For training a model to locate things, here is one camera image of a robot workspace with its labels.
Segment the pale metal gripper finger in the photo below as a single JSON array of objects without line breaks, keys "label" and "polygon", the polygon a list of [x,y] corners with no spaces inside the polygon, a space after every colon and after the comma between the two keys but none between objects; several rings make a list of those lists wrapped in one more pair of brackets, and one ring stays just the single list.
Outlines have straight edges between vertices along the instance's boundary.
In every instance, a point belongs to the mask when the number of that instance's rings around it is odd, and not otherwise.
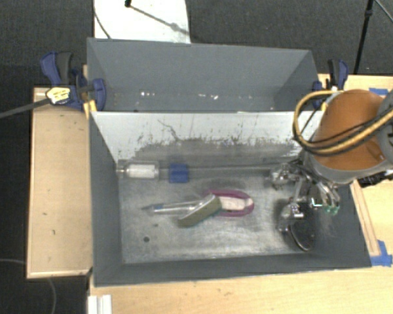
[{"label": "pale metal gripper finger", "polygon": [[272,169],[269,175],[272,187],[275,189],[281,189],[289,183],[299,182],[300,178],[300,170],[291,164],[281,164]]},{"label": "pale metal gripper finger", "polygon": [[277,229],[279,232],[289,232],[291,226],[297,221],[304,220],[305,212],[302,212],[301,207],[297,203],[288,203],[281,209],[278,217]]}]

